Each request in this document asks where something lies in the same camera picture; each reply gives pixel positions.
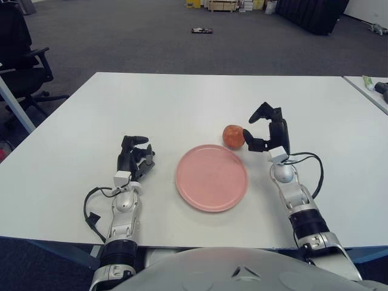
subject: black cable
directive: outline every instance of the black cable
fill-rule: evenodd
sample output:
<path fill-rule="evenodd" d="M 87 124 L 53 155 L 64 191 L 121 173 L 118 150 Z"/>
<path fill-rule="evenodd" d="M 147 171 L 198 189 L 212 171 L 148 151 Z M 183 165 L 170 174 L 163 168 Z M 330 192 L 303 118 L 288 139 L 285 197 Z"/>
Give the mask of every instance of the black cable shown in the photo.
<path fill-rule="evenodd" d="M 296 244 L 296 247 L 299 248 L 298 243 L 297 243 L 296 238 L 295 238 L 295 231 L 293 231 L 293 235 L 292 236 L 293 236 L 293 241 Z"/>
<path fill-rule="evenodd" d="M 101 238 L 101 240 L 105 243 L 105 237 L 98 231 L 98 229 L 96 228 L 96 226 L 94 225 L 94 223 L 91 222 L 91 220 L 89 219 L 90 216 L 87 216 L 87 213 L 86 213 L 86 204 L 87 204 L 87 201 L 89 200 L 89 198 L 94 194 L 96 193 L 97 191 L 101 191 L 102 194 L 105 196 L 105 197 L 108 197 L 108 198 L 111 198 L 111 197 L 115 197 L 116 195 L 118 195 L 119 193 L 121 193 L 120 191 L 118 191 L 116 194 L 112 195 L 112 196 L 108 196 L 105 194 L 105 192 L 103 190 L 111 190 L 112 188 L 110 187 L 96 187 L 94 188 L 93 190 L 91 190 L 85 197 L 85 200 L 84 200 L 84 218 L 85 218 L 85 221 L 87 223 L 87 225 L 90 227 L 90 229 L 92 231 L 94 231 L 98 236 L 99 238 Z"/>
<path fill-rule="evenodd" d="M 297 164 L 299 162 L 303 162 L 309 158 L 315 158 L 318 162 L 319 162 L 319 167 L 321 168 L 321 176 L 319 178 L 319 181 L 318 181 L 318 185 L 313 193 L 312 198 L 315 199 L 318 194 L 319 194 L 319 191 L 321 190 L 322 188 L 322 184 L 323 184 L 323 178 L 324 178 L 324 172 L 323 172 L 323 165 L 322 165 L 322 160 L 319 158 L 318 155 L 314 154 L 314 153 L 310 153 L 310 152 L 300 152 L 300 153 L 293 153 L 291 154 L 290 156 L 299 156 L 299 155 L 309 155 L 308 157 L 300 160 L 300 161 L 297 161 L 297 162 L 285 162 L 284 164 L 285 165 L 294 165 L 294 164 Z"/>

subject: white robot shell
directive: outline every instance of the white robot shell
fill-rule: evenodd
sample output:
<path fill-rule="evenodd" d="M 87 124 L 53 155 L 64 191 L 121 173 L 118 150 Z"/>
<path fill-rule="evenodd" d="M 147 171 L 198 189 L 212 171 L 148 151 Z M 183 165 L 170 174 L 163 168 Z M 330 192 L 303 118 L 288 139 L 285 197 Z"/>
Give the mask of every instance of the white robot shell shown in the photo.
<path fill-rule="evenodd" d="M 124 281 L 113 290 L 368 291 L 371 289 L 278 253 L 256 249 L 215 247 L 187 250 L 172 255 Z"/>

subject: black cabinet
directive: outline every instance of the black cabinet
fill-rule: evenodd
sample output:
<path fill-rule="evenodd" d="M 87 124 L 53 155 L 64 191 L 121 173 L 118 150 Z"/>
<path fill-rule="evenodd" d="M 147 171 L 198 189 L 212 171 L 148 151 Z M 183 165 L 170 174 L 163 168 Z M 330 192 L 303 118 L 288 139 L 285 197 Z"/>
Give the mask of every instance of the black cabinet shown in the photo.
<path fill-rule="evenodd" d="M 349 0 L 278 0 L 276 12 L 310 32 L 328 35 L 348 3 Z"/>

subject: red apple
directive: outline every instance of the red apple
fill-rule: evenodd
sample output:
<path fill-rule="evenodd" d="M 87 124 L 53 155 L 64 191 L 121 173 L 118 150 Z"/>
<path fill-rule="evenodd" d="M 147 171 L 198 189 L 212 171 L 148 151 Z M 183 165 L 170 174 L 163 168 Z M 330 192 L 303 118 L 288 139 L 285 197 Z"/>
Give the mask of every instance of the red apple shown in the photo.
<path fill-rule="evenodd" d="M 222 133 L 222 139 L 227 147 L 239 149 L 245 143 L 243 128 L 238 125 L 228 125 Z"/>

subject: white wall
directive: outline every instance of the white wall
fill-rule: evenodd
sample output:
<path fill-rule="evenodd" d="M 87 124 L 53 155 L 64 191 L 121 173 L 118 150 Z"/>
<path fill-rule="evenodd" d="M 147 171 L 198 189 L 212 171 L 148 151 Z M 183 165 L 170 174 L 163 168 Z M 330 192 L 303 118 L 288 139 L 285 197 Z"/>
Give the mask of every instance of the white wall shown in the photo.
<path fill-rule="evenodd" d="M 350 0 L 345 14 L 388 28 L 388 0 Z"/>

